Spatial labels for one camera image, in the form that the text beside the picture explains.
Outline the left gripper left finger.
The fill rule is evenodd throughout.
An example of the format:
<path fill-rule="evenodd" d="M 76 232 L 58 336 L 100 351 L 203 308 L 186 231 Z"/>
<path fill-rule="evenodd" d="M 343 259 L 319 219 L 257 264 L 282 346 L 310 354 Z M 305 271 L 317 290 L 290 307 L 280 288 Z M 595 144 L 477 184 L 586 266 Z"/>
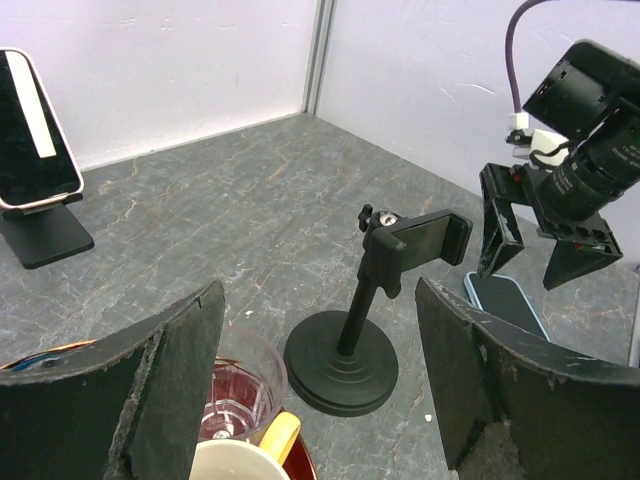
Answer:
<path fill-rule="evenodd" d="M 224 310 L 215 280 L 52 363 L 2 370 L 2 478 L 188 478 Z"/>

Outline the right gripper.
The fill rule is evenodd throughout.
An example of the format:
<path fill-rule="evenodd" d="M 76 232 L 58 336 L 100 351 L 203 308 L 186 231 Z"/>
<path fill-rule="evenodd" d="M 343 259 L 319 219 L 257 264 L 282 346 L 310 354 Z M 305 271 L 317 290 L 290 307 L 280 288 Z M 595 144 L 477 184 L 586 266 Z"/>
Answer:
<path fill-rule="evenodd" d="M 623 253 L 599 214 L 600 198 L 586 190 L 571 190 L 562 173 L 528 165 L 488 164 L 480 172 L 483 197 L 483 241 L 477 274 L 487 278 L 524 249 L 512 205 L 529 207 L 539 234 L 555 240 L 543 285 L 555 289 L 603 269 Z"/>

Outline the black round-base phone holder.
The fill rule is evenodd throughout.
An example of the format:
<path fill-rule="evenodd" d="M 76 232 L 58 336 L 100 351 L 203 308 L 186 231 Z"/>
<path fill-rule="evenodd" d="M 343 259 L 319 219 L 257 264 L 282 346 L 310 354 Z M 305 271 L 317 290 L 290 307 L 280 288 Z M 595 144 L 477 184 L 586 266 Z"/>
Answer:
<path fill-rule="evenodd" d="M 301 321 L 283 355 L 295 393 L 315 410 L 336 417 L 377 410 L 398 380 L 394 347 L 367 318 L 377 290 L 394 299 L 403 273 L 434 260 L 459 265 L 473 228 L 468 218 L 448 209 L 403 217 L 370 204 L 359 213 L 358 226 L 364 253 L 349 310 L 323 311 Z"/>

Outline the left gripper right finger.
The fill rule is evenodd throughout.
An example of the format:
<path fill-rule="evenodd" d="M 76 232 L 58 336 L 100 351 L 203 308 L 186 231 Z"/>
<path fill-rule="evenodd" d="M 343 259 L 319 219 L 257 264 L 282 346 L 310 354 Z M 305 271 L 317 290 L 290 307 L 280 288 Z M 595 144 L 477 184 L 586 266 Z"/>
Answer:
<path fill-rule="evenodd" d="M 639 372 L 578 353 L 420 279 L 444 455 L 462 479 L 635 479 Z"/>

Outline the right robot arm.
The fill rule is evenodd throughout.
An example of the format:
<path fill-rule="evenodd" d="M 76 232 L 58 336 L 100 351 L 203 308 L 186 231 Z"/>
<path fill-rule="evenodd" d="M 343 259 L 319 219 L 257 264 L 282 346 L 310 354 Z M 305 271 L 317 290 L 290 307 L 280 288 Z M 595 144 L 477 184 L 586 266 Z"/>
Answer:
<path fill-rule="evenodd" d="M 601 210 L 639 181 L 639 66 L 591 40 L 574 43 L 524 105 L 565 137 L 511 167 L 480 173 L 486 278 L 524 248 L 513 205 L 533 209 L 538 233 L 554 240 L 543 285 L 551 290 L 620 260 Z"/>

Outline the black folding phone stand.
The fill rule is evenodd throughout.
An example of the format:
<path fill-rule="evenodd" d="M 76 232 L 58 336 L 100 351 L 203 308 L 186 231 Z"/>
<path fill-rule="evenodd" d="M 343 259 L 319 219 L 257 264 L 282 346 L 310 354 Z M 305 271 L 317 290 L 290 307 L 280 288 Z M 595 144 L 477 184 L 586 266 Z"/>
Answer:
<path fill-rule="evenodd" d="M 93 237 L 67 208 L 81 193 L 31 209 L 1 212 L 1 234 L 25 269 L 33 270 L 86 252 Z"/>

